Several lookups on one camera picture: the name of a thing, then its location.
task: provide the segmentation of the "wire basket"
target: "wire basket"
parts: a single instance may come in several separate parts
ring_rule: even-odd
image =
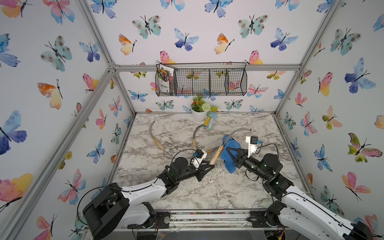
[[[242,68],[175,68],[169,80],[169,92],[160,90],[160,64],[155,74],[157,96],[244,96],[247,73]]]

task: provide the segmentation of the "marble tabletop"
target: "marble tabletop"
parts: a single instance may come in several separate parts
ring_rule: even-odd
[[[149,135],[149,125],[155,121],[152,132],[165,147],[162,151]],[[120,186],[136,185],[156,178],[173,156],[180,150],[192,148],[192,135],[197,122],[191,114],[137,114],[127,145],[114,178]],[[239,127],[250,127],[252,131],[241,131],[233,136],[242,148],[247,148],[245,136],[258,136],[263,144],[275,143],[279,148],[279,159],[283,164],[281,173],[301,190],[304,190],[299,175],[281,138],[278,128],[269,113],[218,113],[211,130],[201,127],[196,133],[197,147],[211,149],[222,143],[225,134]],[[261,160],[266,153],[276,154],[274,145],[261,148],[253,154]],[[178,157],[190,159],[192,151],[179,153]],[[208,155],[210,160],[214,153]],[[172,209],[255,209],[266,208],[272,203],[264,190],[262,181],[253,182],[245,176],[245,169],[230,174],[222,159],[198,182],[196,178],[182,181],[177,190],[151,202],[156,210]]]

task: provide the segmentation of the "white flower pot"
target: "white flower pot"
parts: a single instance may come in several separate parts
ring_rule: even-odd
[[[207,112],[195,112],[193,109],[191,109],[191,112],[192,112],[192,116],[194,119],[196,119],[196,121],[200,122],[200,121],[204,121],[207,119]]]

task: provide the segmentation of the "blue towel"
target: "blue towel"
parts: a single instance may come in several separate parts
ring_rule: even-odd
[[[226,140],[228,135],[225,135],[223,137],[223,143]],[[238,143],[236,140],[233,138],[230,138],[227,143],[224,146],[223,151],[221,152],[220,158],[224,160],[225,168],[228,170],[229,173],[234,173],[236,171],[236,166],[235,163],[233,162],[231,156],[229,156],[227,152],[227,147],[232,147],[232,148],[241,148],[240,143]],[[232,155],[236,156],[237,152],[235,151],[230,151]]]

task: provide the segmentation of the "yellow handle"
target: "yellow handle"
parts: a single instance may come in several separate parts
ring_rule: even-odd
[[[164,150],[164,146],[163,146],[163,144],[161,144],[161,142],[160,142],[156,137],[153,137],[152,139],[153,139],[153,141],[159,146],[159,148],[160,148],[161,150]]]

